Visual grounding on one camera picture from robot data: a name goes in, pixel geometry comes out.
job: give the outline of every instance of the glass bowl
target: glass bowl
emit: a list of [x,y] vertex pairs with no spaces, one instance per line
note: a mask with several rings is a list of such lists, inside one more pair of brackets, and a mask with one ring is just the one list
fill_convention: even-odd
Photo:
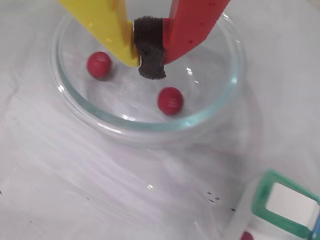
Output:
[[[112,59],[104,82],[86,68],[97,51]],[[143,78],[137,67],[119,62],[70,15],[57,27],[51,54],[58,89],[72,112],[109,136],[139,145],[177,143],[214,128],[245,73],[241,41],[225,14],[204,43],[165,66],[162,80]],[[158,94],[165,87],[183,94],[184,107],[175,116],[158,109]]]

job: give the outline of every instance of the white table surface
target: white table surface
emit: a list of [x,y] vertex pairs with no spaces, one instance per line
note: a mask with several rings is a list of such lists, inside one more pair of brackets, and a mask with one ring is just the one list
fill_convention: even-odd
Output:
[[1,240],[219,239],[244,184],[269,168],[320,194],[319,0],[230,2],[247,57],[243,95],[228,121],[184,149],[120,145],[73,116],[48,62],[66,12],[55,0],[9,1],[0,1]]

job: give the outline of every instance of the glass bowl rim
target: glass bowl rim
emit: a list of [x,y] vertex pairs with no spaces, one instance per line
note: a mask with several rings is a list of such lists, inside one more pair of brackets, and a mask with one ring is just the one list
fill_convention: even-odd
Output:
[[221,108],[223,108],[237,85],[241,83],[245,75],[245,54],[240,41],[239,34],[230,18],[223,13],[217,22],[226,38],[227,45],[231,50],[231,64],[228,69],[228,85],[226,90],[211,105],[192,115],[173,119],[163,123],[148,123],[130,121],[121,117],[105,112],[79,94],[72,84],[68,81],[66,70],[62,64],[61,46],[62,39],[71,24],[76,21],[70,14],[65,15],[58,24],[52,44],[51,44],[51,68],[55,76],[59,91],[67,100],[71,111],[92,127],[104,128],[117,134],[123,134],[125,130],[146,131],[146,132],[172,132],[195,127],[206,120],[213,118]]

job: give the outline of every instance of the red object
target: red object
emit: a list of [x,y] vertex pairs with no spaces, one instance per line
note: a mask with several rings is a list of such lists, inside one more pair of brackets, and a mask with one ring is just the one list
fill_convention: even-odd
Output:
[[245,231],[241,237],[241,240],[254,240],[254,237],[250,233]]
[[208,37],[230,0],[172,0],[163,19],[164,64],[169,64]]
[[184,105],[184,97],[174,87],[164,88],[158,96],[158,107],[166,115],[179,113]]
[[104,78],[110,72],[112,61],[105,52],[95,52],[87,62],[86,68],[92,77],[96,79]]

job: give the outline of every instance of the white surface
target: white surface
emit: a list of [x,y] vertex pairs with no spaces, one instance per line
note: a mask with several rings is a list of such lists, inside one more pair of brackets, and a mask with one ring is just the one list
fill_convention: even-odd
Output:
[[241,200],[236,207],[236,212],[232,216],[229,226],[225,230],[223,240],[241,240],[244,231],[249,226],[249,223],[253,219],[256,219],[256,216],[253,215],[251,211],[251,206],[260,181],[261,176],[249,182],[245,187]]
[[315,200],[278,182],[273,184],[265,208],[279,216],[306,226],[311,231],[315,227],[320,212],[320,206]]
[[[148,1],[145,15],[169,11]],[[69,112],[48,64],[65,12],[28,3],[0,13],[0,239],[219,239],[245,182],[270,167],[320,194],[320,11],[309,1],[232,0],[243,97],[194,145],[158,150],[119,145]]]

